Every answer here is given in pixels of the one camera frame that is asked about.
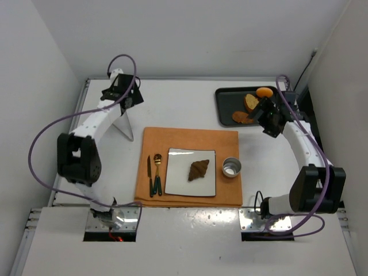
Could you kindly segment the green handled knife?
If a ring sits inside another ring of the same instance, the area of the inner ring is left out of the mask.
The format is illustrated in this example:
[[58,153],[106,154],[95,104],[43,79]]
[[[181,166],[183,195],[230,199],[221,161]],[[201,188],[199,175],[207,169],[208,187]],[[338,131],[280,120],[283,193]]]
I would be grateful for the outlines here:
[[147,175],[149,178],[149,196],[152,198],[154,196],[154,188],[153,188],[153,181],[152,181],[152,171],[151,171],[151,158],[150,156],[147,157]]

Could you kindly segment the flat orange bread slice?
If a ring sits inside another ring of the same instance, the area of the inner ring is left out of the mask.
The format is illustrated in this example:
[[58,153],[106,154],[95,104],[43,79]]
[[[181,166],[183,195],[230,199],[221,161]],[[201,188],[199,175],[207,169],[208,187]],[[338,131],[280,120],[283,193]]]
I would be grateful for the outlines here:
[[253,124],[254,120],[248,117],[248,113],[236,111],[232,114],[232,119],[238,124]]

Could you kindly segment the square white plate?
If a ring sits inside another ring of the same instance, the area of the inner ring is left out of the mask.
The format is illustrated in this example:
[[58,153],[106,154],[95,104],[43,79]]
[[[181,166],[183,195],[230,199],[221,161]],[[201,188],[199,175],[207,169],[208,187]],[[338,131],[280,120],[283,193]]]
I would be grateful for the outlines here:
[[[189,181],[191,164],[202,160],[209,161],[205,175]],[[216,195],[216,152],[170,148],[164,192],[177,196],[214,197]]]

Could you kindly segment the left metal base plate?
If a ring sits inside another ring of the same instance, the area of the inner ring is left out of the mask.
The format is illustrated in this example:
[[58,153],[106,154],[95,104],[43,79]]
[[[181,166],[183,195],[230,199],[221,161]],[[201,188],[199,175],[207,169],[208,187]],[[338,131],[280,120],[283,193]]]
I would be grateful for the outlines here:
[[137,229],[140,209],[126,207],[112,209],[110,212],[93,213],[89,211],[86,221],[86,232],[134,232]]

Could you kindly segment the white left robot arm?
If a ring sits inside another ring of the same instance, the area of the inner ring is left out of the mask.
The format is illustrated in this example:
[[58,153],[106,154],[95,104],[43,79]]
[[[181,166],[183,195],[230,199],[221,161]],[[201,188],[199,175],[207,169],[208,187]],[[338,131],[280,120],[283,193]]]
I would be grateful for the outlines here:
[[117,201],[98,184],[102,163],[97,145],[127,109],[143,102],[132,75],[115,69],[108,74],[110,86],[102,91],[97,109],[70,133],[57,138],[57,173],[74,184],[90,203],[95,219],[110,230],[122,227],[123,213]]

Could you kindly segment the small metal cup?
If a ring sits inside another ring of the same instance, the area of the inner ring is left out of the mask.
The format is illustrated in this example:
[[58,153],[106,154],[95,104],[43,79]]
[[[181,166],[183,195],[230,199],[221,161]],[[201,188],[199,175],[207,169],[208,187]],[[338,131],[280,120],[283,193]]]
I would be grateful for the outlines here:
[[238,158],[229,157],[223,161],[222,171],[228,178],[235,178],[241,172],[242,164]]

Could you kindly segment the brown chocolate croissant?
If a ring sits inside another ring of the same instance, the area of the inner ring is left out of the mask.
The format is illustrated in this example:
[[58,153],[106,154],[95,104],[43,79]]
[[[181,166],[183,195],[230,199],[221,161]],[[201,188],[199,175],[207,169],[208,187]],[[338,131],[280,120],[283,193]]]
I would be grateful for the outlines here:
[[198,178],[203,178],[207,172],[209,159],[195,161],[190,165],[188,181],[191,182]]

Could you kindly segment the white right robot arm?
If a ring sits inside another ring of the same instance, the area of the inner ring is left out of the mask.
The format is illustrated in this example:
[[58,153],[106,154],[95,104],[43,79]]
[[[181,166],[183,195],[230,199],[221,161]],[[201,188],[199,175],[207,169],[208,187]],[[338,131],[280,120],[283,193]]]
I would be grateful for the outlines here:
[[290,191],[279,197],[266,197],[260,205],[262,218],[278,214],[335,213],[339,207],[346,172],[335,167],[324,155],[311,130],[309,120],[284,103],[278,95],[259,100],[250,113],[271,137],[283,135],[291,146],[300,172]]

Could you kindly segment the metal base plate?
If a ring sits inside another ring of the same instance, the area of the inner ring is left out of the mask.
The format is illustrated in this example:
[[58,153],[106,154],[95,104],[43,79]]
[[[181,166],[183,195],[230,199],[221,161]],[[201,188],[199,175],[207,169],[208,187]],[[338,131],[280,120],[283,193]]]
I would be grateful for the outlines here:
[[89,211],[86,221],[86,232],[134,232],[137,229],[140,209],[126,207],[112,209],[110,212],[93,213]]
[[[266,232],[267,219],[261,219],[253,208],[239,209],[240,230],[243,233]],[[281,232],[292,228],[292,221],[289,216],[273,220],[269,226],[270,230]]]

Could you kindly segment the sliced baguette piece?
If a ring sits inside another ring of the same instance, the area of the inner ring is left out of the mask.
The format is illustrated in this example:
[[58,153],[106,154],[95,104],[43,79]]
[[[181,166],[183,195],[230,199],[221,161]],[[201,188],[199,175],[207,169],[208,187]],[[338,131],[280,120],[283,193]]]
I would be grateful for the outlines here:
[[247,94],[244,97],[244,106],[249,113],[251,113],[258,104],[259,104],[259,100],[256,96],[252,94]]

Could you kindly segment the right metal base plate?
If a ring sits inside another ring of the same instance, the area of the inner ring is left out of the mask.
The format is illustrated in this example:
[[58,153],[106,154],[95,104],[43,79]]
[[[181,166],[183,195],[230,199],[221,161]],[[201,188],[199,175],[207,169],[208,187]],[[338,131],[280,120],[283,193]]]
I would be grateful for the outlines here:
[[[243,233],[266,232],[267,219],[261,219],[253,208],[239,209],[240,230]],[[273,220],[269,226],[270,230],[281,232],[292,228],[292,221],[289,216]]]

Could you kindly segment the orange round bun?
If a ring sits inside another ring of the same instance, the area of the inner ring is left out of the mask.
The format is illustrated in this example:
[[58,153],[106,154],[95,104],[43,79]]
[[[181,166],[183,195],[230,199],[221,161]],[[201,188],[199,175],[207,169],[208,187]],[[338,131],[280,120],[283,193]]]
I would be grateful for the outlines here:
[[268,87],[260,87],[256,90],[256,96],[259,98],[263,98],[263,97],[267,97],[270,98],[273,96],[273,91],[272,89],[268,88]]

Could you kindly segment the black baking tray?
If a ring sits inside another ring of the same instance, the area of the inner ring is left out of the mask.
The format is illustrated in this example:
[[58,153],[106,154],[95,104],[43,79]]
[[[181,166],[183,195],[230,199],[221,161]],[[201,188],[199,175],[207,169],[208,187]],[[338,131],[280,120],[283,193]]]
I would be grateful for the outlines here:
[[241,124],[232,119],[232,115],[236,111],[247,113],[244,97],[247,94],[256,96],[256,90],[258,88],[260,86],[224,87],[217,89],[214,95],[219,123],[223,127],[250,127],[259,125],[257,121],[252,124]]

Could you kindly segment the steel tongs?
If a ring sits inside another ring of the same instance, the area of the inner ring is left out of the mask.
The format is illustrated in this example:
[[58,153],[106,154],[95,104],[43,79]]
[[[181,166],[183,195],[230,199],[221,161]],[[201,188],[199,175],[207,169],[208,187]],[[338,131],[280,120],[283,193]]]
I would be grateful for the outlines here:
[[114,121],[113,126],[118,130],[123,137],[128,141],[134,141],[134,135],[132,126],[128,117],[128,112],[126,111],[121,117]]

